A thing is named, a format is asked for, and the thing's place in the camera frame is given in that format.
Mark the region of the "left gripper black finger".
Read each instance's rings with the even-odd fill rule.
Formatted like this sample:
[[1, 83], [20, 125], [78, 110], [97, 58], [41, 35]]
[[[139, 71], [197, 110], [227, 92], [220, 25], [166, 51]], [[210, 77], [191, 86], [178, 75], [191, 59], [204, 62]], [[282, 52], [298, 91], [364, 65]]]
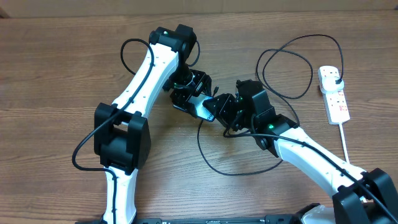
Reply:
[[194, 98], [189, 99], [176, 99], [174, 100], [174, 107], [184, 113], [191, 115], [194, 118], [198, 118], [198, 103]]
[[200, 84], [198, 86], [198, 91], [206, 96], [212, 95], [210, 76], [202, 76]]

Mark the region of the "blue Samsung Galaxy smartphone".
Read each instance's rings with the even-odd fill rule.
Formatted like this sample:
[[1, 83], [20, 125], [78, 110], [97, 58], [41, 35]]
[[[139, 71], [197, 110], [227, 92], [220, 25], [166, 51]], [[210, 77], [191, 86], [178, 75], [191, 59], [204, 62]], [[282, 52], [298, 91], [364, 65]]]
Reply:
[[212, 98], [212, 96], [200, 94], [199, 96], [191, 96], [190, 98], [194, 98], [198, 103], [198, 118], [208, 122], [213, 122], [215, 120], [215, 117], [203, 106], [203, 102], [209, 98]]

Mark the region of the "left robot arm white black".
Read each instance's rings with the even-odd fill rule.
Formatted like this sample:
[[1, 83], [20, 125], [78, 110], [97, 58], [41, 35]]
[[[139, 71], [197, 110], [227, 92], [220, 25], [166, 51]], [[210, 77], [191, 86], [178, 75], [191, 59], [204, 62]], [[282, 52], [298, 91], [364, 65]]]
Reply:
[[186, 63], [197, 37], [189, 26], [152, 31], [146, 57], [127, 88], [111, 105], [95, 111], [94, 152], [107, 179], [106, 210], [100, 223], [133, 223], [137, 173], [145, 164], [151, 138], [148, 117], [159, 93], [171, 91], [174, 108], [213, 121], [203, 106], [211, 99], [211, 79]]

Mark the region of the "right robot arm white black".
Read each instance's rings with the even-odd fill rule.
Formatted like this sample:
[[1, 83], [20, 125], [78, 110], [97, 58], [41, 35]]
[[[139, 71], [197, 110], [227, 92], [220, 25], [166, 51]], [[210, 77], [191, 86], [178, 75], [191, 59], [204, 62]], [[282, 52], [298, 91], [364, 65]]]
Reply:
[[289, 223], [397, 223], [397, 190], [381, 169], [367, 172], [312, 140], [299, 124], [276, 114], [262, 83], [237, 81], [237, 93], [208, 93], [203, 106], [226, 129], [226, 138], [252, 137], [257, 145], [301, 170], [332, 199], [295, 215], [266, 218]]

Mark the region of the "white charger plug adapter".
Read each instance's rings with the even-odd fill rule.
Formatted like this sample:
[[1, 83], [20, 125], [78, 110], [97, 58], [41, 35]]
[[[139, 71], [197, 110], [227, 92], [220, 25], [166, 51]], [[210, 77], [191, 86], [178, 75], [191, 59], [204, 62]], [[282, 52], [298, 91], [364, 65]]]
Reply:
[[338, 77], [321, 77], [320, 90], [323, 94], [340, 91], [345, 87], [345, 83]]

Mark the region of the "white power strip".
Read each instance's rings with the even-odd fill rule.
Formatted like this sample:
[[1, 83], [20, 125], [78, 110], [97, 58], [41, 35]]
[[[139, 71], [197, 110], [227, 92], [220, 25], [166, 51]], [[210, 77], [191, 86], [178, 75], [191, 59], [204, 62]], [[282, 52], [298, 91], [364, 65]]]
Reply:
[[[325, 65], [318, 69], [319, 82], [321, 77], [338, 77], [339, 71], [336, 67]], [[323, 94], [326, 115], [330, 124], [343, 124], [350, 120], [348, 106], [343, 89], [329, 94]]]

